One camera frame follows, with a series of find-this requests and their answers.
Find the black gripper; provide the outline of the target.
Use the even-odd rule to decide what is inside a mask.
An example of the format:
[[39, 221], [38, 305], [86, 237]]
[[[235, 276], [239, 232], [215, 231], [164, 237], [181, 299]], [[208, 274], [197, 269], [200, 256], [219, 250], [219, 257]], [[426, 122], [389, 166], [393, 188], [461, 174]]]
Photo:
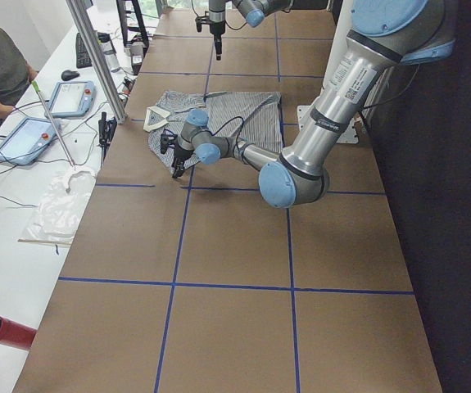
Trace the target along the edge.
[[222, 41], [221, 37], [225, 33], [225, 21], [213, 21], [210, 22], [210, 33], [214, 37], [215, 45], [215, 59], [220, 61], [222, 59]]
[[180, 178], [186, 168], [185, 163], [192, 157], [193, 151], [183, 149], [182, 147], [174, 147], [174, 158], [172, 162], [173, 174], [172, 178]]

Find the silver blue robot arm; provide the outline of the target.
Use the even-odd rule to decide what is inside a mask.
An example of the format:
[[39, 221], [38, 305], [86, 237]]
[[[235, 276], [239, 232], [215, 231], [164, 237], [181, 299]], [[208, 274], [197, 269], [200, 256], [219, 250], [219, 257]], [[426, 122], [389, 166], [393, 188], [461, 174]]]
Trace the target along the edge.
[[[196, 18], [197, 31], [201, 30], [202, 25], [209, 26], [214, 39], [217, 61], [220, 61], [222, 57], [222, 35], [226, 31], [226, 3], [227, 1], [209, 1], [205, 14]], [[277, 11], [289, 11], [293, 3], [294, 1], [289, 0], [232, 1], [232, 5], [252, 28], [257, 27], [270, 14]]]
[[178, 178], [191, 156], [206, 165], [233, 157], [259, 170], [262, 197], [273, 207], [289, 208], [320, 199], [328, 189], [324, 160], [365, 104], [385, 69], [438, 61], [455, 44], [457, 1], [355, 1], [346, 53], [310, 107], [294, 143], [279, 153], [238, 136], [218, 137], [204, 111], [192, 110], [178, 136], [162, 135], [161, 152], [174, 151]]

